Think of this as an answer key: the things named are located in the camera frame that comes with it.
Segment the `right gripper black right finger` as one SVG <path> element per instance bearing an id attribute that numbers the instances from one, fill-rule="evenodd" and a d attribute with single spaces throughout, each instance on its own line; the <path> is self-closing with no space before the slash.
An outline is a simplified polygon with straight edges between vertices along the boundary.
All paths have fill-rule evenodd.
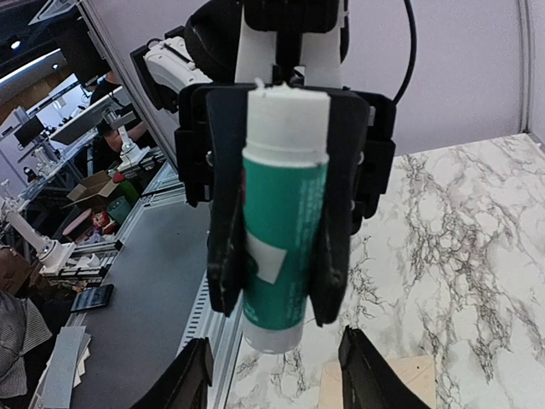
<path id="1" fill-rule="evenodd" d="M 394 370 L 358 328 L 346 326 L 338 348 L 344 409 L 424 409 Z"/>

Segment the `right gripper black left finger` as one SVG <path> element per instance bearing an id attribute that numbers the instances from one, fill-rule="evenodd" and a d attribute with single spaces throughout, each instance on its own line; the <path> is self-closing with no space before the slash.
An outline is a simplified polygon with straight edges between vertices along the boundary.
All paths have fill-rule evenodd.
<path id="1" fill-rule="evenodd" d="M 208 405 L 214 358 L 209 339 L 193 338 L 131 409 L 202 409 Z"/>

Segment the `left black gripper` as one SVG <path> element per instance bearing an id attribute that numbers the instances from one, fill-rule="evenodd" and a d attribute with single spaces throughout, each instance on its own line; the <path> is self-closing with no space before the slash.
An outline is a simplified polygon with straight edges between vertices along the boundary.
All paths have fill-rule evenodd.
<path id="1" fill-rule="evenodd" d="M 245 281 L 242 150 L 250 84 L 196 84 L 178 94 L 177 170 L 186 201 L 211 202 L 207 279 L 214 311 L 232 314 Z M 329 164 L 311 257 L 316 325 L 336 321 L 347 288 L 349 243 L 386 193 L 396 145 L 395 104 L 384 95 L 327 89 Z"/>

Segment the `small green white sticker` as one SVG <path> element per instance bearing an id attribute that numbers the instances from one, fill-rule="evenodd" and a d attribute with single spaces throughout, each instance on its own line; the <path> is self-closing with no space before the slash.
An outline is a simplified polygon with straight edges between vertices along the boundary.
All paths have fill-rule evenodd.
<path id="1" fill-rule="evenodd" d="M 264 354 L 301 341 L 329 155 L 330 97 L 287 84 L 248 93 L 242 204 L 244 338 Z"/>

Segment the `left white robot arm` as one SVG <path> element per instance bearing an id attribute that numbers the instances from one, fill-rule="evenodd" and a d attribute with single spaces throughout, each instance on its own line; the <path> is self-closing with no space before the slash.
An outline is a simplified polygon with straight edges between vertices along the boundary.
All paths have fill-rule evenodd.
<path id="1" fill-rule="evenodd" d="M 331 98 L 330 167 L 303 292 L 318 325 L 339 314 L 349 239 L 387 190 L 397 104 L 343 85 L 338 71 L 349 41 L 345 1 L 210 1 L 131 55 L 151 103 L 178 118 L 176 168 L 188 204 L 211 205 L 207 275 L 217 312 L 230 315 L 250 283 L 242 151 L 248 94 L 261 78 Z"/>

